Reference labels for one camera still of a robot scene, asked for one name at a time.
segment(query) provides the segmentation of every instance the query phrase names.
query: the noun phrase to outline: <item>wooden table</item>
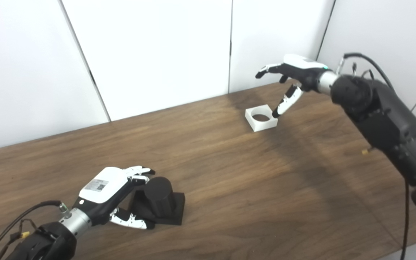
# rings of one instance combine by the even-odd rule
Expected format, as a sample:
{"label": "wooden table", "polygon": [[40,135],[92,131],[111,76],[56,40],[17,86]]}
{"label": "wooden table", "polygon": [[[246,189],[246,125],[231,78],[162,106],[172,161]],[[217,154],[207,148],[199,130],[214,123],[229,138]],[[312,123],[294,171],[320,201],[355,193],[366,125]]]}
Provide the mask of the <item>wooden table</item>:
{"label": "wooden table", "polygon": [[[75,260],[370,260],[399,250],[403,179],[380,152],[361,155],[367,143],[328,97],[305,94],[276,128],[251,130],[245,109],[275,107],[287,87],[0,148],[0,232],[40,201],[71,205],[106,166],[144,165],[186,194],[183,225],[94,227],[80,238]],[[60,214],[44,208],[31,217],[42,224]]]}

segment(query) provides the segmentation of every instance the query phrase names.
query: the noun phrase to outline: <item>label sticker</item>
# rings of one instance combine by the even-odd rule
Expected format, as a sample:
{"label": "label sticker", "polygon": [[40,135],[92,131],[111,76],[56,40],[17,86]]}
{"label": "label sticker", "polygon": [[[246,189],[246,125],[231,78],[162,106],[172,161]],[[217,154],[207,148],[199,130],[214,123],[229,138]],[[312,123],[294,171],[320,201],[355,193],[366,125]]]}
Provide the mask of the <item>label sticker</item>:
{"label": "label sticker", "polygon": [[84,189],[85,190],[90,190],[90,191],[101,192],[105,188],[107,183],[109,183],[109,182],[108,181],[103,181],[101,179],[93,179],[92,181],[90,181],[86,185],[86,187]]}

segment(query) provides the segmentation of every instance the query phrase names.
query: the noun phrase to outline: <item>black cylindrical block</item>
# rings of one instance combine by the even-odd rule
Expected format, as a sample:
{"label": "black cylindrical block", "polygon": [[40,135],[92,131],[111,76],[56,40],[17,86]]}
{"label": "black cylindrical block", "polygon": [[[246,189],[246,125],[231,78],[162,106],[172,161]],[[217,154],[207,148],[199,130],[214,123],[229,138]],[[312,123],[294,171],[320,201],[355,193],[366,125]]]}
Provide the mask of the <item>black cylindrical block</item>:
{"label": "black cylindrical block", "polygon": [[175,208],[173,188],[165,177],[155,177],[147,182],[144,193],[149,201],[153,213],[157,217],[170,217]]}

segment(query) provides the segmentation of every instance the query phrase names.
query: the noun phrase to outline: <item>robotic hand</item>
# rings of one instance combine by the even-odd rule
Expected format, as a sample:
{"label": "robotic hand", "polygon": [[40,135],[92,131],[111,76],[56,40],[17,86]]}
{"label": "robotic hand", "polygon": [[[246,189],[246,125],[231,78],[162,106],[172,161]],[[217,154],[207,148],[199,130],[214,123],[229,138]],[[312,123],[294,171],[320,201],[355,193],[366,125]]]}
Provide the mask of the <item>robotic hand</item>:
{"label": "robotic hand", "polygon": [[370,58],[359,54],[345,54],[361,57],[378,69],[386,84],[376,79],[338,74],[316,61],[287,54],[282,64],[263,67],[256,78],[266,73],[280,73],[281,83],[288,78],[296,79],[278,107],[274,117],[283,114],[302,95],[302,91],[315,91],[330,96],[334,104],[340,105],[353,124],[362,133],[372,148],[381,150],[408,184],[415,188],[411,194],[416,204],[416,117],[394,92],[383,71]]}
{"label": "robotic hand", "polygon": [[[20,224],[19,232],[15,233],[15,237],[14,234],[10,236],[10,242],[0,253],[0,259],[7,246],[21,237],[24,239],[7,260],[69,260],[75,254],[78,237],[90,227],[108,222],[136,229],[153,229],[155,223],[180,225],[184,194],[173,193],[168,179],[156,177],[150,180],[146,176],[149,174],[154,175],[155,171],[142,166],[126,169],[107,167],[81,189],[71,211],[60,201],[41,203],[42,206],[58,205],[63,218],[37,227],[27,237],[20,236]],[[133,190],[136,190],[136,194],[130,205],[131,211],[119,207]],[[25,211],[6,230],[36,208]]]}

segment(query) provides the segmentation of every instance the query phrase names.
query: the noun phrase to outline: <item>white square block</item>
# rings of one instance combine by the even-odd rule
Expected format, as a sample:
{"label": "white square block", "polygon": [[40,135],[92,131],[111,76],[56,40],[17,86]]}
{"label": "white square block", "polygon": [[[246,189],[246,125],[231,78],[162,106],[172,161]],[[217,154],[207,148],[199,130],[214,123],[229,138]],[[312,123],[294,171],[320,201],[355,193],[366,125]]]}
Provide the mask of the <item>white square block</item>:
{"label": "white square block", "polygon": [[[254,115],[265,115],[269,117],[269,120],[261,122],[254,119]],[[260,105],[259,107],[252,107],[245,110],[245,118],[254,132],[276,127],[278,122],[277,118],[272,117],[272,110],[268,105]]]}

